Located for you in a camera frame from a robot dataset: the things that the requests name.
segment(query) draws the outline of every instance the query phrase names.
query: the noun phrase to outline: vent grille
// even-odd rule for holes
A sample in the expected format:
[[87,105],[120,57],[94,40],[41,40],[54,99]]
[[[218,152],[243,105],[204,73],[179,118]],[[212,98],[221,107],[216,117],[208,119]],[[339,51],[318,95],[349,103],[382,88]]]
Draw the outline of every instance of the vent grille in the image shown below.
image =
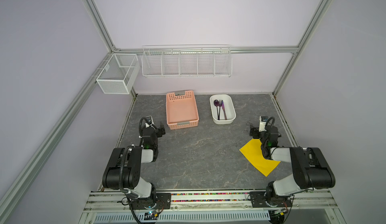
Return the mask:
[[[144,213],[140,212],[138,219],[144,221]],[[225,221],[268,221],[270,220],[268,211],[178,211],[163,212],[159,215],[157,222],[225,222]],[[98,213],[94,223],[128,223],[135,222],[132,214],[129,213]]]

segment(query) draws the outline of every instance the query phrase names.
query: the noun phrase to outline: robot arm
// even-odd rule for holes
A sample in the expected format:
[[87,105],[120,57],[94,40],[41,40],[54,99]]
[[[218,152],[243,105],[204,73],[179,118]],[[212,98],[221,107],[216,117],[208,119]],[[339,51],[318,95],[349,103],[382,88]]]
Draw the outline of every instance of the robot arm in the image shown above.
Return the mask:
[[165,134],[165,128],[162,124],[157,128],[149,116],[141,119],[139,129],[140,146],[132,144],[126,148],[113,149],[102,184],[104,188],[121,190],[128,199],[142,199],[146,206],[152,207],[156,203],[156,189],[152,183],[141,178],[141,163],[154,162],[157,159],[158,138]]
[[261,140],[261,152],[264,158],[292,164],[291,175],[268,184],[267,202],[310,188],[334,187],[334,174],[319,148],[279,147],[277,138],[280,134],[274,126],[275,118],[260,116],[259,119],[259,128],[251,126],[250,135]]
[[292,174],[273,182],[274,193],[289,196],[310,188],[331,188],[335,177],[319,148],[270,148],[267,159],[292,164]]

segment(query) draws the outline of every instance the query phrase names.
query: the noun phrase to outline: black cable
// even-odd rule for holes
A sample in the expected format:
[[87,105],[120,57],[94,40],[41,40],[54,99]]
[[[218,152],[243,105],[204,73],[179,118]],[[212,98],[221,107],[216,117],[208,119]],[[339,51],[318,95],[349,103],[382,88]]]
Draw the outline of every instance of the black cable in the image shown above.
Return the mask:
[[309,180],[310,180],[310,182],[311,182],[312,191],[314,191],[314,190],[315,190],[315,188],[313,187],[313,184],[312,184],[312,180],[311,180],[311,178],[310,178],[310,176],[309,176],[308,172],[306,172],[306,173],[307,173],[308,179],[309,179]]
[[121,157],[121,163],[120,163],[120,166],[119,166],[119,181],[118,181],[119,190],[121,192],[125,193],[125,194],[126,194],[126,192],[123,189],[123,180],[122,180],[122,178],[123,178],[123,168],[124,168],[124,165],[125,165],[125,162],[126,162],[127,152],[128,152],[128,146],[123,151],[123,154],[122,154],[122,157]]
[[292,198],[292,203],[291,203],[290,211],[288,212],[287,217],[285,218],[285,220],[283,221],[283,223],[287,221],[287,219],[288,219],[288,217],[289,217],[289,214],[291,213],[292,206],[293,206],[293,200],[294,200],[294,199],[295,199],[295,196],[293,196],[293,198]]
[[267,129],[267,124],[269,123],[269,121],[272,120],[272,123],[271,123],[271,127],[269,128],[268,130],[268,133],[267,133],[267,136],[269,136],[271,134],[271,129],[272,129],[272,126],[275,124],[275,117],[270,117],[268,118],[268,121],[266,122],[265,124],[265,129]]
[[138,224],[142,224],[142,222],[139,221],[137,215],[135,214],[135,212],[134,212],[134,210],[133,210],[132,204],[130,203],[128,206],[130,207],[130,211],[131,211],[131,214],[132,214],[133,217],[134,217],[134,220],[135,220]]
[[142,121],[145,120],[148,125],[151,125],[151,121],[149,121],[146,117],[142,117],[139,121],[139,135],[142,137]]
[[[124,198],[127,198],[127,204],[123,204],[123,199],[124,199]],[[130,204],[130,201],[128,200],[128,197],[123,197],[122,200],[121,200],[121,204],[122,204],[122,205],[129,205],[129,204]]]
[[273,152],[275,152],[275,150],[277,149],[278,147],[276,147],[274,150],[272,150],[272,152],[269,154],[269,157],[271,158],[272,157],[272,154]]

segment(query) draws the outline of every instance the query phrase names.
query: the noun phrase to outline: wire shelf basket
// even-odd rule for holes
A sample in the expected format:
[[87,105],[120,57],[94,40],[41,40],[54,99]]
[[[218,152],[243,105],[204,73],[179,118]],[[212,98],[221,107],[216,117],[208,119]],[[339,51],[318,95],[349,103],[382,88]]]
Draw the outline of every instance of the wire shelf basket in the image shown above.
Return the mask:
[[145,49],[142,55],[144,77],[210,77],[232,75],[230,46]]
[[97,77],[106,94],[130,94],[140,65],[136,54],[113,54]]

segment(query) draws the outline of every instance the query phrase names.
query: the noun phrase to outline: pink plastic basket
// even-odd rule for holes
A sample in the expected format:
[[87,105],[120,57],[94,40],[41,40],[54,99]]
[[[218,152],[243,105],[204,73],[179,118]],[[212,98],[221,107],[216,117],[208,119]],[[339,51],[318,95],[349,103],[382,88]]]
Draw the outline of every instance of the pink plastic basket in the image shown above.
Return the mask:
[[198,126],[198,110],[193,91],[166,95],[166,120],[171,130]]

